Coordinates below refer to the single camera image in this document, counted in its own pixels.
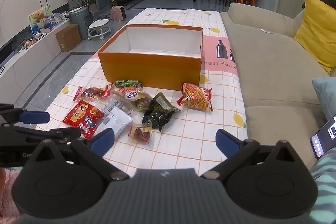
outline red and yellow snack bag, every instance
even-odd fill
[[[73,127],[79,127],[83,136],[89,139],[96,130],[97,120],[103,117],[104,114],[98,108],[87,102],[80,101],[69,111],[63,122]]]
[[[184,83],[182,88],[183,96],[177,100],[179,106],[183,105],[196,110],[210,110],[211,106],[211,89],[204,89],[197,85]]]

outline checkered tablecloth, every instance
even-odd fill
[[[205,36],[227,39],[221,16],[214,11],[205,12],[192,9],[169,11],[147,8],[133,18],[129,24],[166,24],[169,20],[178,21],[180,25],[201,26]],[[213,112],[179,107],[182,111],[173,115],[161,133],[154,131],[148,145],[131,140],[128,137],[130,127],[127,127],[116,139],[113,147],[104,155],[104,159],[131,176],[134,175],[137,168],[194,168],[196,173],[200,175],[225,160],[226,157],[215,144],[217,130],[224,128],[232,135],[244,140],[247,138],[247,128],[245,107],[237,73],[225,71],[226,69],[233,70],[233,67],[229,68],[230,63],[227,67],[223,65],[223,70],[218,70],[221,68],[220,65],[204,66],[201,71],[200,86],[212,89]],[[105,86],[106,84],[108,82],[100,61],[95,55],[68,82],[67,93],[61,92],[48,107],[47,111],[51,116],[50,122],[38,124],[37,129],[50,130],[51,128],[67,127],[61,121],[76,104],[72,100],[78,86]],[[177,107],[176,101],[182,96],[182,93],[177,90],[150,87],[144,87],[144,90],[152,97],[162,92]],[[98,108],[104,106],[101,103],[92,104]],[[141,112],[133,111],[131,113],[134,123],[141,123],[142,116]]]

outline striped fabric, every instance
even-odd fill
[[[310,216],[321,224],[336,224],[336,148],[319,160],[312,176],[318,186],[318,198]]]

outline yellow pillow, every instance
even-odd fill
[[[336,66],[336,10],[321,0],[306,0],[294,39],[330,73]]]

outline pink fluffy fabric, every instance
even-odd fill
[[[19,216],[20,213],[16,208],[16,205],[12,198],[12,186],[13,183],[20,173],[19,170],[7,170],[6,169],[6,180],[4,184],[4,189],[2,193],[0,193],[0,224],[11,224],[14,222]]]

